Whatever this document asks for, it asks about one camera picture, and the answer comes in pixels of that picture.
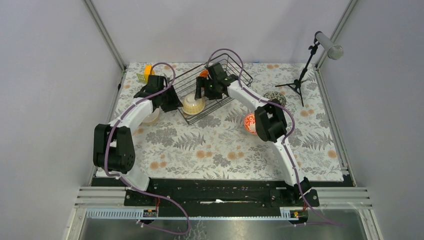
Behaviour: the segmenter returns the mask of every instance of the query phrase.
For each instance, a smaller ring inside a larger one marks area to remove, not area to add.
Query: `table surface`
[[[151,63],[131,63],[127,69],[114,116],[122,113],[144,85],[143,74]],[[177,75],[199,63],[171,63]],[[253,77],[251,88],[260,95],[278,91],[287,99],[296,129],[289,137],[294,157],[310,181],[342,181],[342,171],[333,144],[329,118],[312,68],[302,85],[300,97],[289,87],[274,87],[293,82],[304,64],[245,63]],[[157,66],[156,74],[171,76],[167,66]],[[237,100],[224,105],[198,122],[188,125],[180,112],[160,113],[153,125],[142,123],[133,135],[136,160],[134,168],[152,178],[280,180],[283,176],[274,154],[258,136],[247,132],[243,119],[248,109]],[[292,127],[287,120],[288,130]],[[105,177],[98,168],[97,177]]]

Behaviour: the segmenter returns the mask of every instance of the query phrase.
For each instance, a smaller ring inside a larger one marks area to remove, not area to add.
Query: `orange object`
[[[206,78],[208,76],[208,74],[209,74],[209,71],[207,69],[205,69],[205,70],[201,71],[199,77]]]
[[[256,120],[255,120],[255,114],[254,113],[249,113],[243,121],[244,124],[244,128],[246,128],[246,130],[251,133],[251,134],[256,134]]]

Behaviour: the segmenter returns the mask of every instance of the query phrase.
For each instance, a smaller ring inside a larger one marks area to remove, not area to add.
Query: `small bowl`
[[[269,99],[270,101],[273,99],[277,99],[281,106],[285,107],[287,100],[286,97],[278,91],[269,91],[263,95],[264,98]]]
[[[195,95],[195,93],[190,93],[182,101],[182,111],[188,115],[196,115],[205,108],[205,100],[203,98],[195,99]]]
[[[155,124],[159,120],[160,113],[161,111],[159,110],[159,107],[156,108],[155,111],[153,111],[150,115],[144,118],[143,123],[148,125]]]

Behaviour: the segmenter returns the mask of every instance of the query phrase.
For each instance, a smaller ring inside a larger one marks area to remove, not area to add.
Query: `wire basket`
[[[238,63],[236,63],[236,61],[234,61],[234,59],[227,53],[223,53],[221,55],[218,55],[217,57],[212,58],[209,64],[212,65],[213,63],[221,63],[222,68],[228,75],[235,74],[236,76],[238,76],[240,74],[240,70],[242,69],[242,67]],[[181,102],[183,101],[185,96],[196,92],[196,78],[203,70],[206,69],[205,67],[205,63],[200,64],[175,78],[173,86]],[[250,87],[253,78],[249,73],[243,70],[241,74],[241,81],[243,81],[244,84]],[[213,113],[215,110],[231,102],[232,100],[233,99],[231,97],[223,94],[222,99],[209,100],[205,98],[205,106],[203,111],[196,115],[188,115],[184,113],[180,108],[178,108],[178,111],[184,118],[184,120],[189,125],[191,125],[199,121],[203,117]]]

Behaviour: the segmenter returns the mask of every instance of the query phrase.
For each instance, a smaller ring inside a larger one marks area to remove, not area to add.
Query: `decorative plate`
[[[286,97],[278,91],[269,91],[265,93],[263,97],[269,100],[277,99],[283,107],[285,107],[287,103]]]

